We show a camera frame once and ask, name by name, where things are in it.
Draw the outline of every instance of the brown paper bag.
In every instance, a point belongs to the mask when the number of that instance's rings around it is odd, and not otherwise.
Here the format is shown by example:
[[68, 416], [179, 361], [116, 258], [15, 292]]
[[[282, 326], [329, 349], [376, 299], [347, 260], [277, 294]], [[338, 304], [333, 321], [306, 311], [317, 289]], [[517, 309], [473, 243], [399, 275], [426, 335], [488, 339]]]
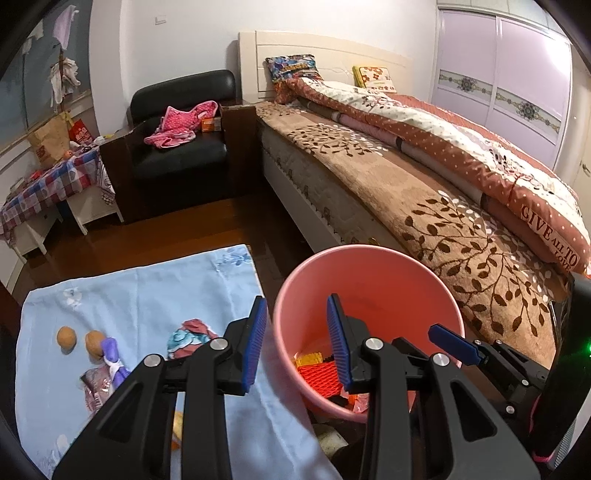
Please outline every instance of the brown paper bag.
[[70, 149], [66, 119], [62, 115], [55, 116], [30, 134], [28, 140], [39, 158], [41, 168], [51, 168]]

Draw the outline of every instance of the brown floor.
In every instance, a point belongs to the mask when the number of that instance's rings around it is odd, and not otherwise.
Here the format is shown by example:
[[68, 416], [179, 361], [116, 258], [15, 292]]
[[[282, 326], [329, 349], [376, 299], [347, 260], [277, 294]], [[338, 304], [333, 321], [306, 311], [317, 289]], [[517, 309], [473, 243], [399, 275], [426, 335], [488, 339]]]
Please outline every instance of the brown floor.
[[270, 187], [256, 195], [221, 200], [142, 222], [121, 225], [115, 215], [80, 232], [73, 219], [55, 224], [47, 256], [28, 254], [13, 296], [22, 304], [35, 288], [92, 277], [187, 255], [249, 245], [269, 306], [286, 276], [312, 251]]

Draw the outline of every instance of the pink polka dot cloth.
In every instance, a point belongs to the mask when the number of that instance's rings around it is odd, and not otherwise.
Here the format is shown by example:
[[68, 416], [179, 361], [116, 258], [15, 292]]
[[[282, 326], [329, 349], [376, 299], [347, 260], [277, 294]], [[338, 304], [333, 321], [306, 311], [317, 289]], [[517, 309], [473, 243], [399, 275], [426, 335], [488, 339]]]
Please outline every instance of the pink polka dot cloth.
[[156, 148], [178, 147], [194, 140], [195, 131], [201, 128], [201, 120], [213, 118], [217, 112], [217, 103], [213, 100], [200, 103], [188, 112], [169, 106], [160, 121], [160, 126], [144, 143]]

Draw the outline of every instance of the screw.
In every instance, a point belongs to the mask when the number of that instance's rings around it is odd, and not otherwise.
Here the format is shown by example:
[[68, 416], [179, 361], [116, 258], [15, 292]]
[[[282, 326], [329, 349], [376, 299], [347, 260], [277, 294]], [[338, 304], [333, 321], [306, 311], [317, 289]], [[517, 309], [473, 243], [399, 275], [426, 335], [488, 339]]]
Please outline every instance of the screw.
[[160, 364], [160, 356], [153, 353], [144, 358], [144, 365], [146, 367], [157, 367]]
[[225, 350], [228, 348], [228, 341], [225, 338], [214, 338], [209, 342], [209, 346], [213, 350]]
[[433, 355], [433, 362], [435, 363], [435, 365], [445, 367], [449, 364], [449, 357], [444, 353], [436, 353], [435, 355]]
[[368, 338], [365, 341], [365, 346], [370, 350], [381, 350], [384, 347], [384, 343], [379, 338]]

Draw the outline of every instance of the plaid cloth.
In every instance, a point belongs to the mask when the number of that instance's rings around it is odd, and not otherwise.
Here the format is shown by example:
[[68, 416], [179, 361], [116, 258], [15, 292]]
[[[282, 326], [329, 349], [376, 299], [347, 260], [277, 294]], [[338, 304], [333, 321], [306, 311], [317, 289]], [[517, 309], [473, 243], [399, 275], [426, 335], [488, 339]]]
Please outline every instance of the plaid cloth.
[[12, 230], [17, 225], [91, 185], [101, 188], [105, 203], [113, 203], [115, 191], [100, 159], [98, 147], [80, 157], [59, 162], [7, 201], [0, 210], [0, 235], [12, 244]]

